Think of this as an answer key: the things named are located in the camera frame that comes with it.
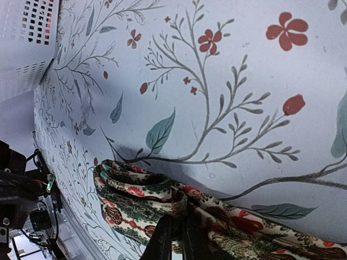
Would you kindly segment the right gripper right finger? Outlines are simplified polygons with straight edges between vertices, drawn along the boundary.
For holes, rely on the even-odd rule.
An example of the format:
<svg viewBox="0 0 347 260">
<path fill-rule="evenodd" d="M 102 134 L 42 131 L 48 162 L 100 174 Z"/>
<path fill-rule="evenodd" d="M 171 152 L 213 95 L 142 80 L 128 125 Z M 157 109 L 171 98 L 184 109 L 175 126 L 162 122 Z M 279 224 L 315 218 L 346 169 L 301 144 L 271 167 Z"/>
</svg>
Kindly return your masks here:
<svg viewBox="0 0 347 260">
<path fill-rule="evenodd" d="M 215 257 L 190 217 L 182 221 L 182 247 L 185 260 L 213 260 Z"/>
</svg>

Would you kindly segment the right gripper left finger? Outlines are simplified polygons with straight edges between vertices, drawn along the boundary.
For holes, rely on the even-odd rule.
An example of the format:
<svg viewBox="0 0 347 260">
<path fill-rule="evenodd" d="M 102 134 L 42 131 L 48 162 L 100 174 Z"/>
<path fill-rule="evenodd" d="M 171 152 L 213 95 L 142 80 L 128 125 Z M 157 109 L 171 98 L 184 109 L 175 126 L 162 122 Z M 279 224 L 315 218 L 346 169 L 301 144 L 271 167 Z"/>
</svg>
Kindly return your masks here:
<svg viewBox="0 0 347 260">
<path fill-rule="evenodd" d="M 171 217 L 162 217 L 140 260 L 170 260 L 172 257 Z"/>
</svg>

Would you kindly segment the cream floral paisley tie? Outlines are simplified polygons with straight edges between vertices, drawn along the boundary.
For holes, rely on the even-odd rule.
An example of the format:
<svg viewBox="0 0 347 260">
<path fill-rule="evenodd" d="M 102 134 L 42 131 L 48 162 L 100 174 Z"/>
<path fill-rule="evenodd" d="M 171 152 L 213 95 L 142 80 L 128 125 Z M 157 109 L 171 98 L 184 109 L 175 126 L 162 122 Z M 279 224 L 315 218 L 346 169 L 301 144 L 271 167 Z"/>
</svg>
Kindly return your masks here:
<svg viewBox="0 0 347 260">
<path fill-rule="evenodd" d="M 172 250 L 182 248 L 191 217 L 220 256 L 234 259 L 346 259 L 346 246 L 306 235 L 233 207 L 160 173 L 104 160 L 93 171 L 101 214 L 112 229 L 147 245 L 163 216 L 172 217 Z"/>
</svg>

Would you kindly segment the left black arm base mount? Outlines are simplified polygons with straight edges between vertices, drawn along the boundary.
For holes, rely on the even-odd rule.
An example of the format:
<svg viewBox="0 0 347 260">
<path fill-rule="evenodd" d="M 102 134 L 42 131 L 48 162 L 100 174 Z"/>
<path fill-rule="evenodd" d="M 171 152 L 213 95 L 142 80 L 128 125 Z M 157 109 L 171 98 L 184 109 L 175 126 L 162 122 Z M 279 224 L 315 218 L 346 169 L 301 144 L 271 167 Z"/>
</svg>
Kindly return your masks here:
<svg viewBox="0 0 347 260">
<path fill-rule="evenodd" d="M 25 157 L 1 142 L 1 259 L 8 259 L 15 246 L 9 244 L 12 230 L 19 230 L 30 242 L 62 256 L 57 247 L 58 213 L 62 202 L 55 177 L 42 153 L 36 149 Z"/>
</svg>

